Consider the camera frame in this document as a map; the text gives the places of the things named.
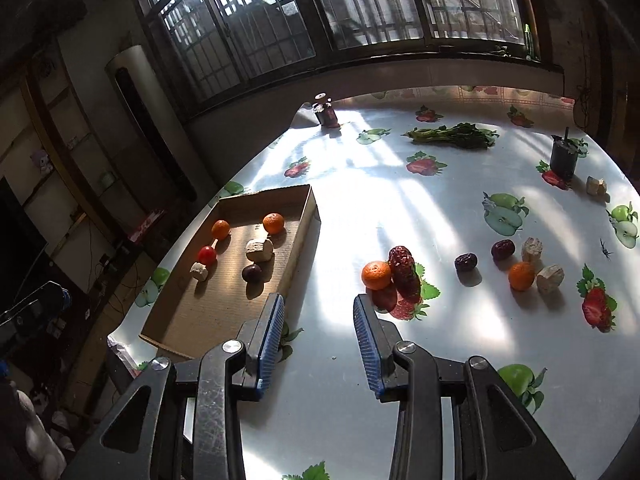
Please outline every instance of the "small orange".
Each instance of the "small orange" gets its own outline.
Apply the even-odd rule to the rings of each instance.
[[[213,227],[211,228],[211,236],[213,236],[216,240],[224,240],[227,236],[229,236],[229,231],[231,231],[231,226],[229,222],[226,220],[218,220]]]
[[[262,219],[262,225],[270,235],[276,235],[284,229],[284,218],[280,213],[269,213]]]
[[[527,262],[520,262],[514,264],[509,269],[509,284],[514,290],[527,290],[533,285],[533,280],[536,279],[536,271],[533,270],[531,264]]]
[[[360,277],[371,290],[382,290],[391,283],[391,267],[387,262],[369,262],[362,268]]]

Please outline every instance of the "black insect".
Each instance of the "black insect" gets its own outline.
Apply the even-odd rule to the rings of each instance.
[[[602,238],[600,239],[600,247],[602,248],[602,254],[604,254],[607,257],[607,260],[610,260],[610,256],[613,253],[610,253],[609,251],[607,251],[607,248],[604,245],[604,242],[602,241]]]

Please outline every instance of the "triangular cutout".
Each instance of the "triangular cutout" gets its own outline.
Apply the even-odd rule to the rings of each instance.
[[[142,423],[145,420],[146,406],[150,396],[149,386],[142,386],[136,391],[104,434],[102,438],[104,447],[118,449],[125,453],[135,453],[138,450]]]
[[[500,451],[531,446],[533,434],[504,394],[495,386],[487,388],[494,437]]]

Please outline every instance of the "cardboard tray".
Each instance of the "cardboard tray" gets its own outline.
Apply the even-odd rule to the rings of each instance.
[[[140,337],[174,358],[202,357],[210,348],[235,338],[242,323],[260,316],[270,292],[286,295],[315,210],[309,185],[220,199],[175,264]],[[269,236],[274,257],[259,264],[266,282],[245,283],[242,269],[251,262],[244,249],[252,238],[268,236],[262,218],[273,212],[284,216],[285,229]],[[212,243],[211,227],[219,219],[229,222],[231,233],[217,242],[218,260],[209,267],[207,279],[198,282],[189,272],[200,248]]]

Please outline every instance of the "metal bolt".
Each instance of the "metal bolt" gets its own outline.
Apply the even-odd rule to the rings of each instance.
[[[469,364],[476,370],[484,370],[489,365],[487,360],[484,357],[480,357],[479,355],[474,355],[471,359],[469,359]]]
[[[169,359],[167,357],[156,357],[149,364],[153,370],[164,370],[169,365]]]
[[[415,343],[411,341],[401,341],[396,345],[396,348],[403,354],[412,354],[415,352]]]
[[[235,339],[230,339],[222,344],[222,349],[228,354],[235,354],[241,348],[242,343]]]

